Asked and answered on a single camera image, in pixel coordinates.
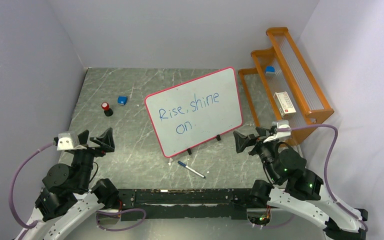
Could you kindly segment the pink framed whiteboard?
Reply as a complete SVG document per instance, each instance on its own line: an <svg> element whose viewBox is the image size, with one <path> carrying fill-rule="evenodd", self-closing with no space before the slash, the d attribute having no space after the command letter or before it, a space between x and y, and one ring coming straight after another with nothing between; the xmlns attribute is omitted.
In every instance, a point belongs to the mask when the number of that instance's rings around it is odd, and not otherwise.
<svg viewBox="0 0 384 240"><path fill-rule="evenodd" d="M149 94L144 104L166 158L234 130L244 122L233 67Z"/></svg>

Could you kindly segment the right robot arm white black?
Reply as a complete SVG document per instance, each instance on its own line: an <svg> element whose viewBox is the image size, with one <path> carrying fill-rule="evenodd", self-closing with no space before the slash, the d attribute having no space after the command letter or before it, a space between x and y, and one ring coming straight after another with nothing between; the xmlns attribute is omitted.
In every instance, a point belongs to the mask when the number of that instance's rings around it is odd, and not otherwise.
<svg viewBox="0 0 384 240"><path fill-rule="evenodd" d="M284 140L293 128L287 123L270 129L257 127L257 135L233 132L237 153L252 147L268 178L256 180L248 202L252 207L275 207L312 222L331 240L364 240L368 211L353 208L332 192L326 176L307 168L303 158Z"/></svg>

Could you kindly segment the blue marker cap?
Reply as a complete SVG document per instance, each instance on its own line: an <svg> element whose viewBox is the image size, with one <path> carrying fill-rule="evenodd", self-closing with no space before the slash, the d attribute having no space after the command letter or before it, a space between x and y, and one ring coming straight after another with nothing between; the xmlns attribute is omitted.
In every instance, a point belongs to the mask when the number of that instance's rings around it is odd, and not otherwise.
<svg viewBox="0 0 384 240"><path fill-rule="evenodd" d="M186 167L186 164L181 162L181 161L177 161L177 163L180 165L180 166L183 166L183 167Z"/></svg>

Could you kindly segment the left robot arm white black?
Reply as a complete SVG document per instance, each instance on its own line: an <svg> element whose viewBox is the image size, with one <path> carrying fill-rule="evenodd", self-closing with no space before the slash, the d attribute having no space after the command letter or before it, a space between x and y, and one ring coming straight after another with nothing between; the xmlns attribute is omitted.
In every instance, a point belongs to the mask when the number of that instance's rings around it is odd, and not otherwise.
<svg viewBox="0 0 384 240"><path fill-rule="evenodd" d="M14 187L21 169L33 157L49 147L72 154L70 165L53 165L42 179L44 187L35 200L28 222L21 220L14 204ZM17 240L62 240L91 214L106 207L114 207L119 191L108 179L100 179L90 187L96 158L115 151L113 129L107 128L100 136L90 137L89 131L79 134L66 131L51 143L37 149L16 170L9 185L8 205L15 221L22 227Z"/></svg>

